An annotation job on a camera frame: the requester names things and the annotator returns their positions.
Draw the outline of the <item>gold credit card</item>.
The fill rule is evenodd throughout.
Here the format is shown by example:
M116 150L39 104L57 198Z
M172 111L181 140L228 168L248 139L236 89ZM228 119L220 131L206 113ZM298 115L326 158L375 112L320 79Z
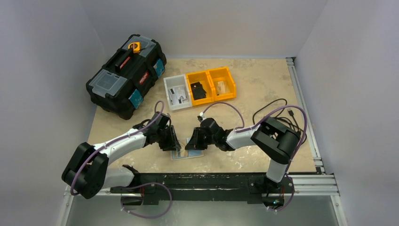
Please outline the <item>gold credit card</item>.
M227 91L224 81L218 81L215 88L220 90L220 95L225 94Z

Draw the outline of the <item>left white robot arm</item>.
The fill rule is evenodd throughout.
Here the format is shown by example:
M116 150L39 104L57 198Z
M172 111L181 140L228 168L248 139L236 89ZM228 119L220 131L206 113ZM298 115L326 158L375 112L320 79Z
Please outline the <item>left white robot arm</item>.
M109 166L127 155L157 143L162 151L178 151L181 145L169 115L156 112L151 119L134 125L124 134L95 145L79 144L67 163L61 180L71 188L72 195L86 199L94 197L100 190L112 187L127 187L135 177L130 166L110 169Z

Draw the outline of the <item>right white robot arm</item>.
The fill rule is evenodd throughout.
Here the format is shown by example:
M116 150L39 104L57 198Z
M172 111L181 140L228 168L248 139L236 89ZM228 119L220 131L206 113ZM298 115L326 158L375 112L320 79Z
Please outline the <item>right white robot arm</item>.
M185 150L206 150L214 145L227 152L256 145L271 159L266 177L279 183L299 143L299 133L274 118L269 117L254 128L244 128L243 132L223 129L213 118L206 118L193 129Z

